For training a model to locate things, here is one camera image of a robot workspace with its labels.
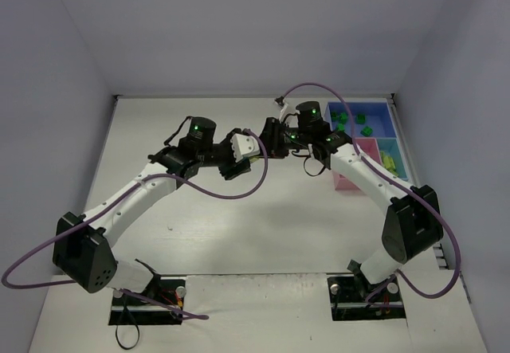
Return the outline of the small green lego brick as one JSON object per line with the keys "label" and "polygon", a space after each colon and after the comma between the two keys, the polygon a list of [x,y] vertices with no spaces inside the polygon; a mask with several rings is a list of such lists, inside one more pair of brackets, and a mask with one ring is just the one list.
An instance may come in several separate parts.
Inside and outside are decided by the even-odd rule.
{"label": "small green lego brick", "polygon": [[361,130],[360,134],[364,137],[371,137],[371,135],[373,134],[373,129],[371,127],[366,126]]}

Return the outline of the lime lego brick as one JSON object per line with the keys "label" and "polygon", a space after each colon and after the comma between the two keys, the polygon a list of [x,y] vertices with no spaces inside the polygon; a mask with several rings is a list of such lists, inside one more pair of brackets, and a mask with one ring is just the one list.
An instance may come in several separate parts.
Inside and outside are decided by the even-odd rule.
{"label": "lime lego brick", "polygon": [[395,176],[397,176],[397,177],[399,176],[399,173],[396,171],[396,169],[395,169],[393,166],[389,166],[389,167],[387,168],[387,170],[388,170],[391,174],[393,174],[393,175],[395,175]]}
{"label": "lime lego brick", "polygon": [[394,167],[394,160],[393,160],[393,158],[390,155],[388,155],[387,153],[385,153],[384,151],[380,152],[380,158],[381,158],[381,162],[382,162],[383,166],[386,169],[389,166],[393,166]]}

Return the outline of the dark green lego brick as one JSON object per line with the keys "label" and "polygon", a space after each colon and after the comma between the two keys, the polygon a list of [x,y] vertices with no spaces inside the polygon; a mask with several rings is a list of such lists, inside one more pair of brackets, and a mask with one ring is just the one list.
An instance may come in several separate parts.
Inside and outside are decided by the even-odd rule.
{"label": "dark green lego brick", "polygon": [[331,120],[340,124],[345,124],[349,119],[346,112],[331,112]]}

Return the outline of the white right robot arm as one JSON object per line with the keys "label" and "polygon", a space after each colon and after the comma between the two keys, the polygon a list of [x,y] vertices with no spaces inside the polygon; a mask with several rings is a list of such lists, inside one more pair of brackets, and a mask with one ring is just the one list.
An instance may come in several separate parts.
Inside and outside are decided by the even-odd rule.
{"label": "white right robot arm", "polygon": [[309,150],[324,168],[352,182],[384,214],[381,245],[357,269],[366,282],[384,281],[442,239],[444,227],[431,187],[413,186],[376,163],[351,132],[331,128],[318,102],[292,107],[279,97],[276,103],[280,115],[268,118],[260,135],[269,156],[283,159],[291,150]]}

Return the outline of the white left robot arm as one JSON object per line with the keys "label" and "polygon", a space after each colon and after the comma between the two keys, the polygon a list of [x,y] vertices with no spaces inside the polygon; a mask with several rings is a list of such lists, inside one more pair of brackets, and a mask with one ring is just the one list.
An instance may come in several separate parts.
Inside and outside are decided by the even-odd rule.
{"label": "white left robot arm", "polygon": [[216,124],[193,117],[187,134],[173,146],[149,155],[148,164],[123,189],[86,214],[67,213],[57,223],[53,263],[89,293],[103,288],[143,292],[155,272],[115,258],[112,248],[122,234],[159,200],[190,185],[203,167],[218,168],[226,180],[250,170],[250,160],[266,156],[249,130],[234,129],[214,142]]}

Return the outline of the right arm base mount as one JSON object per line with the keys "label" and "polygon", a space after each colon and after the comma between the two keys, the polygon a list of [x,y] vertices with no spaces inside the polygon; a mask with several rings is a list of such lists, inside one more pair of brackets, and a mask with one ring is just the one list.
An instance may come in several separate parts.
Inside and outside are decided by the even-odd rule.
{"label": "right arm base mount", "polygon": [[331,319],[343,321],[404,320],[406,311],[395,275],[366,284],[354,275],[328,276]]}

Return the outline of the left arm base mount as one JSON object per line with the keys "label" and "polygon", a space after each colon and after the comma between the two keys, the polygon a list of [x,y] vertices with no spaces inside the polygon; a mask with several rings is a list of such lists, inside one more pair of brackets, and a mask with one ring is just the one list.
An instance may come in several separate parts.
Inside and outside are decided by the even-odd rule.
{"label": "left arm base mount", "polygon": [[[185,294],[179,287],[186,287],[186,279],[184,277],[164,277],[160,285],[161,289],[156,295],[153,295],[153,298],[172,308],[183,308]],[[135,322],[139,326],[169,326],[181,325],[182,319],[182,315],[170,312],[166,308],[122,295],[112,298],[108,325],[133,325]]]}

